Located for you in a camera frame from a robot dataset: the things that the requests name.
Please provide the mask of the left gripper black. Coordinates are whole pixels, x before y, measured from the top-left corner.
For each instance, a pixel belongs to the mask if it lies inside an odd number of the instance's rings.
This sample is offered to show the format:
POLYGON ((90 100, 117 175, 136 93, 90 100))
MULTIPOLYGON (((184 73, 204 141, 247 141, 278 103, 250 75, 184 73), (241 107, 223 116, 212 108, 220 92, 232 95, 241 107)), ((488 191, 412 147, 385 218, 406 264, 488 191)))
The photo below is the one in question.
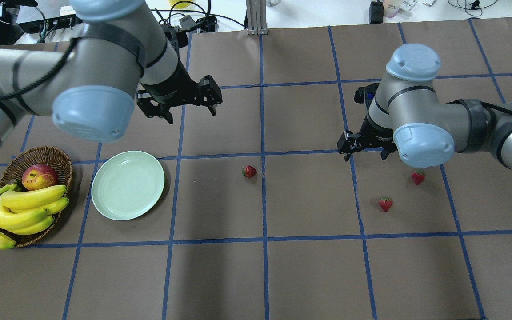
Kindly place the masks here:
POLYGON ((147 93, 149 98, 137 96, 137 105, 148 118, 163 118, 173 124, 172 107, 183 104, 193 104, 206 107, 212 116, 216 108, 222 104, 222 91, 211 75, 206 75, 198 83, 191 79, 183 63, 178 62, 175 71, 168 79, 156 84, 142 84, 143 90, 137 93, 147 93))

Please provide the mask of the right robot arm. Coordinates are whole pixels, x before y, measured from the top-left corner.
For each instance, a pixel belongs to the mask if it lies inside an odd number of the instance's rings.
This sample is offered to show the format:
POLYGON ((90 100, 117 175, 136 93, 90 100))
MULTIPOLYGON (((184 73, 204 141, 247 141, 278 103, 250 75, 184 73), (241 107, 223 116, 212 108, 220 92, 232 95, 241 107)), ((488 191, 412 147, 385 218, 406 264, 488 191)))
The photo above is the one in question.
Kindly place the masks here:
POLYGON ((488 152, 512 170, 512 103, 441 103, 433 85, 440 67, 439 55, 424 44, 398 47, 381 81, 356 91, 366 114, 358 133, 341 134, 339 154, 349 160, 353 153, 382 148, 382 160, 396 152, 411 168, 430 168, 455 153, 488 152))

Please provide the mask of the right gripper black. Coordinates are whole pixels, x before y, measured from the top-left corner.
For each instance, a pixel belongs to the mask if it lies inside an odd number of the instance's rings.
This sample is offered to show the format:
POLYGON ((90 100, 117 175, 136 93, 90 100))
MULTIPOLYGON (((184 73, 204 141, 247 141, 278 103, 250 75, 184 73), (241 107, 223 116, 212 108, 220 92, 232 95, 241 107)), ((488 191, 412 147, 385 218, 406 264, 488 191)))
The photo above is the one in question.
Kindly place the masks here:
POLYGON ((354 133, 345 130, 337 141, 337 151, 344 155, 346 162, 350 161, 353 153, 364 151, 367 148, 382 148, 380 158, 385 161, 388 156, 398 150, 393 139, 393 131, 377 125, 369 115, 371 103, 375 101, 375 95, 379 83, 359 87, 354 93, 354 102, 364 107, 364 118, 361 129, 354 133))

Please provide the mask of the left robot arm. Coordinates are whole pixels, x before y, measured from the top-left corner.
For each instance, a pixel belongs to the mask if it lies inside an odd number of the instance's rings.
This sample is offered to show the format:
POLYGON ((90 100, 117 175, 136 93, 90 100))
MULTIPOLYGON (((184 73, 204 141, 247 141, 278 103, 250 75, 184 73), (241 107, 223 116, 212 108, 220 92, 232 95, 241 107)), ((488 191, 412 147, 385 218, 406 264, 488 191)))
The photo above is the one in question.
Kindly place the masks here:
POLYGON ((216 114, 220 87, 191 79, 144 0, 72 0, 82 20, 63 53, 0 48, 0 148, 26 115, 51 117, 61 131, 98 143, 126 132, 143 87, 158 105, 149 117, 172 123, 185 104, 216 114))

